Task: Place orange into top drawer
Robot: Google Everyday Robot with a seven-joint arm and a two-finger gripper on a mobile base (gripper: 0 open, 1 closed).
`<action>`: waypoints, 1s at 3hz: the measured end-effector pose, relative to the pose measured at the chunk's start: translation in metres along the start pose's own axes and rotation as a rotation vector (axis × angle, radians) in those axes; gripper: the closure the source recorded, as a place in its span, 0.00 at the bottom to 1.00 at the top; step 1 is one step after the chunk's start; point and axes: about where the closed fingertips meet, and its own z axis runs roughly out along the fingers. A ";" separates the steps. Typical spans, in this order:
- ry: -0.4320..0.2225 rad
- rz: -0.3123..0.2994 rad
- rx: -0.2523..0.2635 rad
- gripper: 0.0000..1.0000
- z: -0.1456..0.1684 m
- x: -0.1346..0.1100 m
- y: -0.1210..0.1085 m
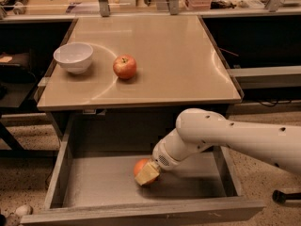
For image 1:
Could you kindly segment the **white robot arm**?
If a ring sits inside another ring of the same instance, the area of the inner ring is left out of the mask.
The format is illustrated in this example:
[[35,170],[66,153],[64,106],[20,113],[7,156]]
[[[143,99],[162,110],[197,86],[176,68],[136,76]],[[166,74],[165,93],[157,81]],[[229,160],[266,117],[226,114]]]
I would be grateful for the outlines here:
[[179,114],[175,128],[155,145],[135,181],[146,185],[161,171],[173,170],[189,156],[212,146],[228,147],[271,166],[301,174],[300,127],[230,121],[212,111],[189,108]]

